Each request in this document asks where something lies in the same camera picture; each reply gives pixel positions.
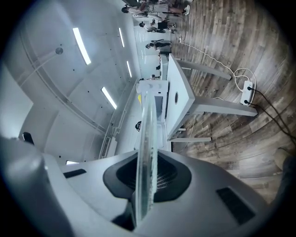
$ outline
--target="power strip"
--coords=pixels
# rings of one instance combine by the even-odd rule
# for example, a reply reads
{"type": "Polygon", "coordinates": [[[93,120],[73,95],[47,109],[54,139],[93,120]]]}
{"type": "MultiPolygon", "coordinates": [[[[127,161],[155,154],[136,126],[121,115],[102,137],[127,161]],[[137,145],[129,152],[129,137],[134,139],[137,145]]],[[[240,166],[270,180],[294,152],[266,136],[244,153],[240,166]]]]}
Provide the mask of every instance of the power strip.
{"type": "Polygon", "coordinates": [[[249,105],[248,103],[245,103],[245,100],[251,103],[251,96],[253,92],[252,90],[248,90],[248,87],[254,88],[254,84],[251,81],[245,81],[244,89],[243,89],[241,100],[240,100],[240,103],[245,106],[249,105]]]}

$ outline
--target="white wall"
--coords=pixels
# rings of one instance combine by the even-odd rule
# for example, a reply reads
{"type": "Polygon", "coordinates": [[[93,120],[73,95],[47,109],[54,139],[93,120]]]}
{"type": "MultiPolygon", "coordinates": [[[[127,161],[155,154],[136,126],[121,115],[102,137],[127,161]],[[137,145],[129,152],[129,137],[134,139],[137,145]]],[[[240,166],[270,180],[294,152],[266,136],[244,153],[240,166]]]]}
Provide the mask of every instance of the white wall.
{"type": "Polygon", "coordinates": [[[142,107],[138,100],[138,94],[133,96],[132,104],[125,116],[121,131],[117,137],[117,148],[115,155],[134,150],[139,132],[135,129],[137,122],[142,120],[142,107]]]}
{"type": "Polygon", "coordinates": [[[19,137],[33,102],[15,82],[5,64],[0,66],[0,135],[19,137]]]}
{"type": "Polygon", "coordinates": [[[79,126],[79,123],[71,120],[68,114],[59,112],[48,133],[44,152],[55,157],[61,156],[63,160],[89,161],[96,159],[102,142],[102,137],[84,126],[79,126]]]}

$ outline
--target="ceiling light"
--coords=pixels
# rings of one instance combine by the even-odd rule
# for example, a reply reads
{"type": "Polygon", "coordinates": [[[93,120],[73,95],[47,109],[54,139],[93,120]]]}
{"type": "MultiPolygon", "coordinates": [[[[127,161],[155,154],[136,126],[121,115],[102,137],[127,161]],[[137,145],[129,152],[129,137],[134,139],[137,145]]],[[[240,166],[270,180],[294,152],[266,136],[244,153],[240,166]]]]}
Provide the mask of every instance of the ceiling light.
{"type": "Polygon", "coordinates": [[[120,28],[119,28],[119,34],[120,34],[120,38],[121,38],[122,47],[124,47],[124,42],[123,42],[123,38],[122,38],[122,34],[121,34],[121,29],[120,28]]]}
{"type": "Polygon", "coordinates": [[[112,100],[111,96],[109,95],[108,91],[106,90],[105,87],[103,87],[101,89],[101,91],[104,93],[104,95],[107,97],[107,99],[109,100],[109,102],[113,105],[114,109],[117,108],[117,105],[115,104],[114,100],[112,100]]]}
{"type": "Polygon", "coordinates": [[[128,65],[128,69],[129,69],[129,75],[131,77],[131,71],[130,71],[130,65],[129,65],[129,61],[126,61],[126,64],[128,65]]]}
{"type": "Polygon", "coordinates": [[[71,164],[78,164],[79,162],[74,162],[74,161],[66,161],[66,165],[71,165],[71,164]]]}
{"type": "Polygon", "coordinates": [[[88,54],[87,54],[87,51],[86,51],[86,49],[85,49],[85,47],[84,47],[84,44],[83,44],[83,42],[82,42],[82,38],[81,38],[81,35],[80,35],[80,33],[79,33],[78,28],[73,28],[73,32],[74,32],[74,35],[75,35],[75,38],[76,38],[76,41],[77,41],[78,47],[79,47],[79,49],[80,49],[80,52],[81,52],[81,54],[82,54],[82,56],[83,56],[83,58],[84,58],[84,61],[85,61],[85,63],[88,65],[88,64],[91,63],[91,60],[89,59],[89,56],[88,56],[88,54]]]}

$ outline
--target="table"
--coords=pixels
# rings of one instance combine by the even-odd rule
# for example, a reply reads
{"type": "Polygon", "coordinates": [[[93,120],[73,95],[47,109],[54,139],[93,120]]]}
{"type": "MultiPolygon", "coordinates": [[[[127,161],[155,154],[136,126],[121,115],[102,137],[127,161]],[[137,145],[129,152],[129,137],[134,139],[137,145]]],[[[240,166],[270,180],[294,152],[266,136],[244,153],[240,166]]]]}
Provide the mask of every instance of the table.
{"type": "Polygon", "coordinates": [[[167,80],[169,81],[168,103],[166,112],[166,135],[170,142],[208,142],[211,137],[173,138],[181,125],[193,114],[205,112],[256,116],[252,107],[241,104],[195,96],[182,68],[197,69],[230,80],[231,76],[219,70],[197,63],[177,60],[169,55],[167,80]]]}

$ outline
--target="floor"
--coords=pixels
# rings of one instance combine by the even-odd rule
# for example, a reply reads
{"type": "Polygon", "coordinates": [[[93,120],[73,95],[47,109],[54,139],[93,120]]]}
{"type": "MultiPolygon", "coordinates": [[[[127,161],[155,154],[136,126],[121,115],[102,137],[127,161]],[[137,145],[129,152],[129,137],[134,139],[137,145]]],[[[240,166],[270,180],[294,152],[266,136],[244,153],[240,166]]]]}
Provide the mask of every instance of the floor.
{"type": "MultiPolygon", "coordinates": [[[[176,36],[182,35],[184,43],[207,52],[233,71],[252,70],[257,89],[278,109],[293,135],[296,134],[295,64],[288,42],[265,11],[247,0],[195,0],[190,15],[176,22],[176,36]]],[[[193,48],[179,44],[176,36],[172,35],[172,52],[176,58],[228,72],[193,48]]],[[[221,97],[239,103],[241,92],[233,79],[227,81],[197,70],[184,69],[184,72],[197,96],[221,97]]],[[[243,82],[243,79],[239,81],[239,87],[243,88],[243,82]]],[[[255,94],[253,103],[278,120],[260,94],[255,94]]],[[[190,136],[193,118],[184,124],[187,131],[180,137],[190,136]]],[[[212,137],[213,141],[189,143],[182,155],[214,163],[250,185],[267,202],[274,199],[281,170],[272,155],[278,147],[293,149],[293,144],[262,110],[258,109],[256,117],[198,115],[192,137],[212,137]]],[[[175,143],[173,151],[180,152],[185,145],[175,143]]]]}

